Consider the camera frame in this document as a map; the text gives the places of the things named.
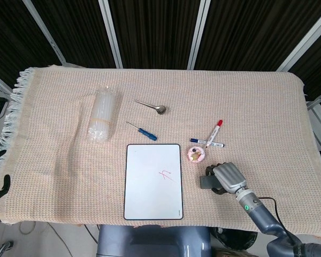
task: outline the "white tablet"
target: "white tablet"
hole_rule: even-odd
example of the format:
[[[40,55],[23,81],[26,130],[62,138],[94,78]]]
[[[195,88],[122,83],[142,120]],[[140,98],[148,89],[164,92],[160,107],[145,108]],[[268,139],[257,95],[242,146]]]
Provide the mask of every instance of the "white tablet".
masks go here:
[[[180,146],[128,145],[126,220],[183,218]]]

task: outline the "black curtain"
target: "black curtain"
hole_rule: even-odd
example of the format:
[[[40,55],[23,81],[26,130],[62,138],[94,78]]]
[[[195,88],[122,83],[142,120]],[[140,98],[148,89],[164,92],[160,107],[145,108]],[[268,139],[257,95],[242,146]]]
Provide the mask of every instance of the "black curtain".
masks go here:
[[[196,70],[275,71],[321,16],[321,0],[212,0]]]
[[[200,0],[109,3],[124,68],[187,68]]]
[[[0,78],[14,87],[19,71],[60,62],[22,1],[0,0]]]
[[[116,68],[98,0],[32,0],[68,63]]]
[[[307,100],[321,95],[321,36],[289,70],[300,77],[305,84]]]

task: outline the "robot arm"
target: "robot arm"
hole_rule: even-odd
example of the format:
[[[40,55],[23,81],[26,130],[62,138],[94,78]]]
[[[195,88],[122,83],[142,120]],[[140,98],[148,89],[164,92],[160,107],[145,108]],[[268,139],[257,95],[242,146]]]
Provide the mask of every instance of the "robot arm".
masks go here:
[[[286,231],[255,193],[247,188],[245,177],[233,163],[218,165],[213,168],[213,173],[228,193],[236,195],[241,207],[262,233],[278,237],[267,245],[270,257],[321,257],[321,245],[302,244],[296,236]]]

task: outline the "blue marker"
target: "blue marker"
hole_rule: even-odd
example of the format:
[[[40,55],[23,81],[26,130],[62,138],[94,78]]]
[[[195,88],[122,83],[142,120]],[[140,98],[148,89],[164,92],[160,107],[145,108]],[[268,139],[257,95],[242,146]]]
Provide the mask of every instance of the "blue marker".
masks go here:
[[[142,128],[140,127],[136,127],[134,126],[138,132],[142,133],[143,135],[146,135],[149,139],[153,140],[153,141],[156,141],[157,140],[157,137],[153,134],[151,134],[150,132],[147,132],[146,130],[143,130]]]
[[[200,143],[202,145],[205,145],[207,143],[207,141],[205,141],[205,140],[200,140],[200,139],[195,139],[195,138],[191,138],[190,141],[193,143]],[[218,147],[225,147],[225,144],[223,144],[223,143],[212,142],[211,145],[218,146]]]

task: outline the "metal spoon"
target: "metal spoon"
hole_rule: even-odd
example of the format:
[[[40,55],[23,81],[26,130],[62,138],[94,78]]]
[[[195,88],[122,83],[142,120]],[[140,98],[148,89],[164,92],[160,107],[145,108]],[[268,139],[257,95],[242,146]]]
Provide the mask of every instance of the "metal spoon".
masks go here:
[[[151,105],[151,104],[142,103],[142,102],[137,101],[137,100],[134,100],[134,102],[141,103],[141,104],[143,104],[143,105],[145,105],[147,107],[155,109],[158,112],[158,114],[164,114],[165,111],[166,111],[166,107],[164,105],[154,106],[154,105]]]

